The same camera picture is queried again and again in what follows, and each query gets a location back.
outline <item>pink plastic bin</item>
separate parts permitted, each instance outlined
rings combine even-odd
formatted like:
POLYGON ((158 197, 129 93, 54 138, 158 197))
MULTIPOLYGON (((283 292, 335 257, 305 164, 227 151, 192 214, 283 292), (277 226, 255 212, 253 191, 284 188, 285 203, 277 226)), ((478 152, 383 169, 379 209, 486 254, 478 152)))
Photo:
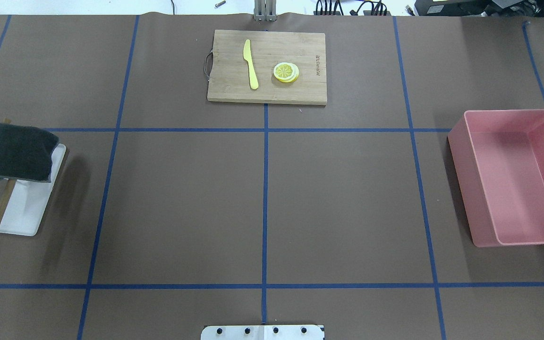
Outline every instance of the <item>pink plastic bin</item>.
POLYGON ((544 110, 469 110, 449 143, 473 243, 544 245, 544 110))

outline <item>lemon slice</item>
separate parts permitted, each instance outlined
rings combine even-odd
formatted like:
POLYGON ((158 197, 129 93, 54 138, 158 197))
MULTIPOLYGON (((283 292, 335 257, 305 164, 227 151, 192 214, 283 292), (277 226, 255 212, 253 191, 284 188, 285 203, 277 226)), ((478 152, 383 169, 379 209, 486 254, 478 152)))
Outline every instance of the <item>lemon slice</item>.
POLYGON ((281 62, 274 67, 274 77, 283 83, 291 83, 298 79, 299 68, 290 62, 281 62))

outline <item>plastic knife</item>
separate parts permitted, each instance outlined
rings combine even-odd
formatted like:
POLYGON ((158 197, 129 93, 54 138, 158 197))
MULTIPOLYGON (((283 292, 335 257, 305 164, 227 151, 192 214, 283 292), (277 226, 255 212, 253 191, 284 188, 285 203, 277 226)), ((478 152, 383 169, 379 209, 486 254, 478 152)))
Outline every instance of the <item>plastic knife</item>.
POLYGON ((257 88, 259 88, 259 82, 257 81, 257 76, 255 75, 255 68, 253 67, 253 60, 251 58, 251 41, 249 39, 245 41, 245 46, 242 48, 242 57, 249 65, 249 86, 251 86, 252 90, 257 90, 257 88))

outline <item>gray towel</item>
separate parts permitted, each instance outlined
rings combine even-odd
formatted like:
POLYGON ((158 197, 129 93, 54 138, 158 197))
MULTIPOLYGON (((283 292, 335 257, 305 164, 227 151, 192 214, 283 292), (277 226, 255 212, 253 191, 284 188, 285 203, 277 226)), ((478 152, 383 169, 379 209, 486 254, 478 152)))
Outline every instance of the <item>gray towel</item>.
POLYGON ((0 123, 0 178, 50 182, 58 136, 38 127, 0 123))

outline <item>black cable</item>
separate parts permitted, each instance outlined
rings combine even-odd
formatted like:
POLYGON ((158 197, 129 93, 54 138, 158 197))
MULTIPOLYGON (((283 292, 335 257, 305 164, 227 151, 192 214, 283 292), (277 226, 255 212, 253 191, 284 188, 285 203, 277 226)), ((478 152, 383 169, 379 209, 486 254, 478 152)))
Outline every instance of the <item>black cable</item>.
POLYGON ((360 6, 358 6, 358 9, 354 11, 353 9, 349 12, 351 15, 358 15, 360 12, 360 9, 365 4, 371 4, 371 15, 387 15, 387 6, 383 4, 380 0, 379 1, 363 1, 360 6))
POLYGON ((358 9, 356 9, 356 11, 354 11, 353 9, 349 12, 351 15, 358 15, 358 12, 360 11, 360 9, 365 5, 365 4, 371 4, 371 11, 373 11, 373 9, 375 8, 375 2, 372 2, 372 1, 364 1, 362 4, 360 4, 360 6, 358 6, 358 9))
POLYGON ((341 7, 341 0, 335 0, 335 8, 333 9, 333 15, 337 15, 337 5, 339 5, 339 11, 343 15, 343 8, 341 7))
POLYGON ((540 13, 540 7, 538 6, 538 2, 535 2, 534 5, 535 5, 535 17, 536 17, 537 14, 540 13))

